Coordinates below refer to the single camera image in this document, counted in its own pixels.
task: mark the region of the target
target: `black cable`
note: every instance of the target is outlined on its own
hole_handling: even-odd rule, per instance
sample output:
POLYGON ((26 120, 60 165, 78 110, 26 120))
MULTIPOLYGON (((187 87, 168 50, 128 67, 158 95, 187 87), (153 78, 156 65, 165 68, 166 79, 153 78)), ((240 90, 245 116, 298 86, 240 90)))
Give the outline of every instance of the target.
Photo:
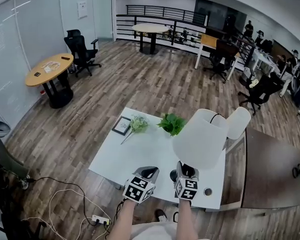
MULTIPOLYGON (((123 207, 123 204, 125 202, 126 198, 124 198, 119 204, 118 206, 116 207, 116 212, 115 212, 115 215, 114 215, 114 218, 113 218, 113 225, 115 224, 115 221, 118 219, 118 214, 121 210, 121 208, 123 207)), ((105 235, 105 239, 107 239, 107 237, 109 236, 110 232, 108 231, 108 228, 106 228, 105 230, 108 232, 108 234, 105 235)))
POLYGON ((215 114, 215 115, 212 117, 210 123, 212 123, 213 119, 214 119, 216 116, 218 116, 218 115, 220 116, 221 114, 219 114, 219 113, 215 114))
POLYGON ((108 226, 108 228, 106 228, 106 221, 103 223, 103 226, 104 226, 104 229, 106 230, 107 233, 111 233, 111 232, 108 231, 108 228, 109 228, 110 226, 108 226))
POLYGON ((28 183, 34 183, 34 182, 38 182, 38 181, 40 181, 40 180, 43 180, 43 179, 51 179, 51 180, 54 180, 54 181, 56 181, 56 182, 59 182, 59 183, 63 183, 63 184, 67 184, 67 185, 74 185, 74 186, 77 186, 82 192, 83 192, 83 212, 84 212, 84 216, 85 216, 85 218, 86 218, 86 220, 88 221, 88 223, 91 225, 91 226, 96 226, 98 223, 96 222, 95 223, 95 225, 94 224, 92 224, 92 223, 90 223, 90 221, 88 220, 88 217, 86 216, 86 213, 85 213, 85 192, 84 192, 84 190, 79 186, 79 185, 77 185, 77 184, 75 184, 75 183, 67 183, 67 182, 64 182, 64 181, 60 181, 60 180, 57 180, 57 179, 54 179, 54 178, 52 178, 52 177, 42 177, 42 178, 39 178, 39 179, 33 179, 33 178, 28 178, 28 179, 26 179, 26 181, 28 182, 28 183))

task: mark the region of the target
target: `round table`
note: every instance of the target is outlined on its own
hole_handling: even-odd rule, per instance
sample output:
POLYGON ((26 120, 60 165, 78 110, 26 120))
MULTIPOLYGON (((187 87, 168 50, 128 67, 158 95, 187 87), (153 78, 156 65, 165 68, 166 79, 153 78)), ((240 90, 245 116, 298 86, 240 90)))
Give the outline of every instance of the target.
POLYGON ((67 105, 73 98, 73 91, 71 90, 67 69, 73 63, 74 57, 70 53, 61 53, 49 57, 40 63, 38 63, 26 76, 25 84, 27 86, 39 86, 43 85, 48 97, 50 98, 50 106, 53 109, 59 109, 67 105), (46 73, 42 65, 47 62, 59 62, 60 66, 49 73, 46 73), (54 78, 58 78, 61 85, 64 89, 58 91, 53 83, 54 78), (47 85, 47 82, 50 83, 53 93, 51 93, 50 88, 47 85))
POLYGON ((150 24, 143 23, 132 26, 134 31, 140 32, 140 52, 143 54, 155 54, 155 42, 156 42, 156 33, 167 32, 169 29, 167 26, 159 24, 150 24), (143 33, 151 33, 151 46, 143 47, 143 33))

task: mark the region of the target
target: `paper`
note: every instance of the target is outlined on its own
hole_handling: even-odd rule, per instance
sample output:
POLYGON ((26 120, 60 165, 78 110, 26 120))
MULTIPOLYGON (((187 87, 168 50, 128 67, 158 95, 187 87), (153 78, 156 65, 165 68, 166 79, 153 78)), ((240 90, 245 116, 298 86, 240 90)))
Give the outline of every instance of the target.
POLYGON ((79 14, 79 19, 87 17, 88 7, 87 7, 86 0, 78 1, 78 14, 79 14))

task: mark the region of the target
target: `office chair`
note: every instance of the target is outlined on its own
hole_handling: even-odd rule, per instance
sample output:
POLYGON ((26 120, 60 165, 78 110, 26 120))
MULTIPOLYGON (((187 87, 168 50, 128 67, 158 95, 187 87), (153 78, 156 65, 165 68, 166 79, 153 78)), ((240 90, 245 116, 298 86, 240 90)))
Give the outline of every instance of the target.
POLYGON ((92 76, 89 67, 102 66, 98 63, 93 64, 93 58, 95 58, 95 54, 98 52, 98 50, 95 49, 95 43, 98 41, 98 39, 95 39, 93 42, 91 42, 91 44, 93 45, 93 50, 87 50, 85 47, 84 36, 78 35, 80 34, 80 31, 77 29, 69 31, 70 32, 68 32, 68 35, 72 36, 65 37, 64 41, 71 50, 72 55, 74 56, 73 63, 77 66, 78 69, 78 71, 75 73, 75 76, 78 77, 78 73, 80 73, 83 69, 87 69, 87 71, 90 73, 90 76, 92 76))
POLYGON ((76 37, 81 35, 81 31, 77 29, 72 29, 72 30, 66 30, 68 33, 68 38, 76 37))
POLYGON ((225 76, 226 72, 228 71, 232 63, 235 60, 235 55, 239 52, 239 47, 230 44, 226 40, 218 39, 216 41, 216 50, 215 52, 210 53, 210 61, 212 62, 213 68, 205 67, 203 71, 212 70, 214 71, 214 74, 210 77, 210 80, 215 76, 219 75, 224 80, 223 83, 226 82, 225 76), (222 65, 220 62, 224 58, 224 65, 222 65))
POLYGON ((40 221, 35 233, 33 233, 28 221, 21 221, 12 215, 4 213, 2 214, 2 224, 3 228, 0 227, 0 231, 6 234, 8 240, 40 240, 41 227, 46 227, 45 222, 40 221))
POLYGON ((246 86, 246 89, 249 91, 250 96, 242 92, 238 93, 238 95, 243 95, 247 98, 245 101, 242 101, 239 105, 241 106, 243 103, 250 102, 253 108, 254 116, 256 113, 254 105, 257 105, 258 110, 260 110, 260 105, 266 103, 269 100, 271 94, 281 90, 283 84, 284 82, 274 72, 270 74, 270 77, 263 75, 259 83, 253 88, 246 86))

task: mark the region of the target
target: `sneaker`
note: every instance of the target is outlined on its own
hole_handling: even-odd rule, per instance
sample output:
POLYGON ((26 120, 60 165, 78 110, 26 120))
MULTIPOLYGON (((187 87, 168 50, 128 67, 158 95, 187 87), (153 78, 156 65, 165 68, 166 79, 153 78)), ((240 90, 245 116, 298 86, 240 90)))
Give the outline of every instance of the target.
POLYGON ((25 179, 21 180, 21 186, 23 190, 27 190, 29 188, 29 183, 26 181, 26 179, 31 178, 29 175, 26 176, 25 179))
POLYGON ((158 222, 168 222, 169 221, 165 212, 161 209, 155 210, 154 215, 158 222))

